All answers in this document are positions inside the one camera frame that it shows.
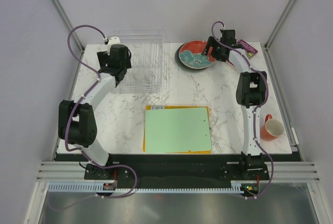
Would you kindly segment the red and teal plate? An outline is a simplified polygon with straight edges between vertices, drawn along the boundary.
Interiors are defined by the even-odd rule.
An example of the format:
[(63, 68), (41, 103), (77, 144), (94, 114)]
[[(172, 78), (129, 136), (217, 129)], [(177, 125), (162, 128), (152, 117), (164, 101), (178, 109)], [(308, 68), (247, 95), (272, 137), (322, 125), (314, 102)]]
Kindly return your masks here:
[(216, 61), (215, 58), (203, 56), (201, 53), (206, 45), (206, 41), (195, 40), (183, 44), (176, 52), (175, 57), (180, 64), (187, 69), (199, 71), (204, 70)]

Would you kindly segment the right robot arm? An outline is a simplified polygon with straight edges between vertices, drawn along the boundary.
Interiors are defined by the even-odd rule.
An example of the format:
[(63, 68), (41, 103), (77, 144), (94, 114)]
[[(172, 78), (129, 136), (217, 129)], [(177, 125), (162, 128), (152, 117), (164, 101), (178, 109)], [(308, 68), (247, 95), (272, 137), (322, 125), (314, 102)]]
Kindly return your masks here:
[(241, 106), (244, 123), (242, 153), (259, 156), (264, 153), (260, 146), (260, 110), (268, 100), (266, 73), (252, 65), (243, 47), (236, 44), (234, 32), (221, 29), (221, 37), (217, 38), (212, 30), (202, 54), (229, 62), (239, 73), (236, 101)]

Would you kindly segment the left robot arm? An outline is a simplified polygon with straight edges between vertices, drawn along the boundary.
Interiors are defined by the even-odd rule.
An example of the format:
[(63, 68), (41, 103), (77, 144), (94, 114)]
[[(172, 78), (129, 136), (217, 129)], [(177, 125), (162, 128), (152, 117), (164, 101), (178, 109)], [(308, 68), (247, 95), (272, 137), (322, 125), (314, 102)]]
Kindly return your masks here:
[(109, 153), (97, 140), (94, 110), (124, 79), (131, 66), (131, 52), (127, 46), (113, 44), (107, 51), (97, 53), (100, 69), (97, 80), (78, 99), (63, 100), (59, 104), (58, 136), (69, 152), (79, 150), (96, 165), (96, 173), (103, 179), (112, 177), (114, 166), (108, 163)]

